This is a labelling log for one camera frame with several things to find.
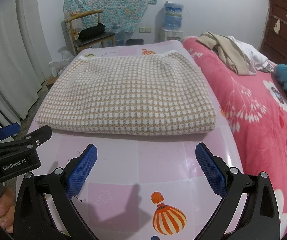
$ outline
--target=black bag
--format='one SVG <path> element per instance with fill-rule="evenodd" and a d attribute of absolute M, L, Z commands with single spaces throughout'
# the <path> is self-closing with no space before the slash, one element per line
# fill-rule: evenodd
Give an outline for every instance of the black bag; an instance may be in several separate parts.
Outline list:
<path fill-rule="evenodd" d="M 93 37 L 95 37 L 101 33 L 104 33 L 105 31 L 106 31 L 105 25 L 103 25 L 102 23 L 98 23 L 97 26 L 86 28 L 83 31 L 81 31 L 79 33 L 78 40 L 85 41 L 85 40 L 93 38 Z"/>

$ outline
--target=hot air balloon print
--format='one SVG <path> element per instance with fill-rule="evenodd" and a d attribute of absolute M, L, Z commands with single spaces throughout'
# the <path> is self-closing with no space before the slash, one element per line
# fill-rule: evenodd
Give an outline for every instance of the hot air balloon print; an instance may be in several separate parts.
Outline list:
<path fill-rule="evenodd" d="M 153 216 L 153 228 L 163 235 L 179 233 L 187 223 L 186 216 L 177 208 L 165 205 L 164 197 L 160 192 L 154 192 L 151 200 L 157 204 L 157 210 Z"/>
<path fill-rule="evenodd" d="M 142 52 L 142 55 L 153 55 L 153 54 L 156 54 L 154 51 L 151 51 L 151 50 L 146 50 L 146 49 L 142 49 L 143 52 Z"/>

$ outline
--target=water bottle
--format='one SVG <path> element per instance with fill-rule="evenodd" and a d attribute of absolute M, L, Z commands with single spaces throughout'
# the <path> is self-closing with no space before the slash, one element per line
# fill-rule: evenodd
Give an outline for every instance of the water bottle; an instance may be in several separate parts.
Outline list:
<path fill-rule="evenodd" d="M 164 28 L 179 30 L 182 24 L 182 12 L 182 4 L 166 2 L 164 6 Z"/>
<path fill-rule="evenodd" d="M 125 44 L 125 28 L 118 28 L 117 24 L 113 23 L 111 32 L 115 33 L 116 46 L 123 46 Z"/>

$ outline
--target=bed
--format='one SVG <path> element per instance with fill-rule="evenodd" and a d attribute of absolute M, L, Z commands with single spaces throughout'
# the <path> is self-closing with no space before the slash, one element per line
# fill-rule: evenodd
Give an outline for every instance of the bed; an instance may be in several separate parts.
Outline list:
<path fill-rule="evenodd" d="M 79 56 L 149 55 L 170 50 L 180 52 L 196 66 L 179 41 L 86 49 Z M 229 124 L 208 83 L 207 86 L 216 110 L 216 126 L 210 133 L 152 137 L 53 130 L 52 138 L 38 147 L 42 165 L 33 173 L 48 174 L 57 167 L 64 167 L 88 144 L 93 144 L 98 149 L 98 160 L 80 194 L 72 201 L 99 239 L 144 240 L 153 236 L 162 239 L 164 234 L 153 225 L 157 208 L 151 201 L 153 192 L 160 192 L 165 204 L 180 210 L 186 217 L 184 225 L 179 225 L 182 228 L 178 233 L 180 236 L 170 234 L 167 238 L 194 239 L 221 200 L 213 193 L 197 163 L 196 145 L 204 142 L 228 166 L 243 171 Z M 39 128 L 37 116 L 38 113 L 28 133 Z M 22 176 L 17 179 L 17 192 L 21 181 Z M 243 196 L 227 231 L 237 225 L 245 199 Z M 58 229 L 66 232 L 50 195 L 47 195 L 47 201 Z"/>
<path fill-rule="evenodd" d="M 287 96 L 270 73 L 238 76 L 196 42 L 183 41 L 220 103 L 246 174 L 269 174 L 277 198 L 280 237 L 287 232 Z"/>

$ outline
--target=metal screw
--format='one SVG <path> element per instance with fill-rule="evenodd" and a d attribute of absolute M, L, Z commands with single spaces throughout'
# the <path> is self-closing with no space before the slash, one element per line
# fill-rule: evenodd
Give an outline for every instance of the metal screw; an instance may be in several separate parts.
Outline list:
<path fill-rule="evenodd" d="M 230 168 L 230 172 L 233 173 L 233 174 L 237 174 L 239 171 L 238 171 L 237 168 L 232 167 L 232 168 Z"/>
<path fill-rule="evenodd" d="M 31 176 L 32 176 L 32 173 L 31 173 L 31 172 L 27 172 L 27 173 L 24 175 L 24 177 L 25 177 L 26 179 L 29 179 Z"/>
<path fill-rule="evenodd" d="M 54 174 L 56 174 L 56 175 L 60 175 L 61 173 L 63 173 L 63 169 L 62 168 L 57 168 L 54 171 Z"/>
<path fill-rule="evenodd" d="M 268 178 L 268 174 L 267 174 L 266 172 L 263 171 L 263 172 L 261 172 L 260 174 L 261 174 L 262 177 Z"/>

